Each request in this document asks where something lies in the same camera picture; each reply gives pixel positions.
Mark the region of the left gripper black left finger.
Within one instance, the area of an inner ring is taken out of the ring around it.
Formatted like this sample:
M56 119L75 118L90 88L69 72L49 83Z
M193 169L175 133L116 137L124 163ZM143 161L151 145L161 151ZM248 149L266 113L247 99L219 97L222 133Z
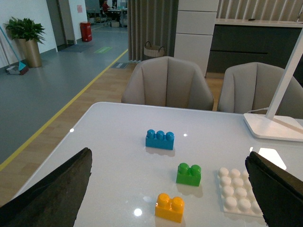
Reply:
M89 183L92 152L84 148L0 209L2 227L72 227Z

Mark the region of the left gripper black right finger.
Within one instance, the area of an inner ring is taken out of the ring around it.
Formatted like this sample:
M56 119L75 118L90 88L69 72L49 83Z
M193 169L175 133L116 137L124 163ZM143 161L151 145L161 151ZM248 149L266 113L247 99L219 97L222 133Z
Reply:
M269 227L303 225L303 182L252 151L245 160L253 193Z

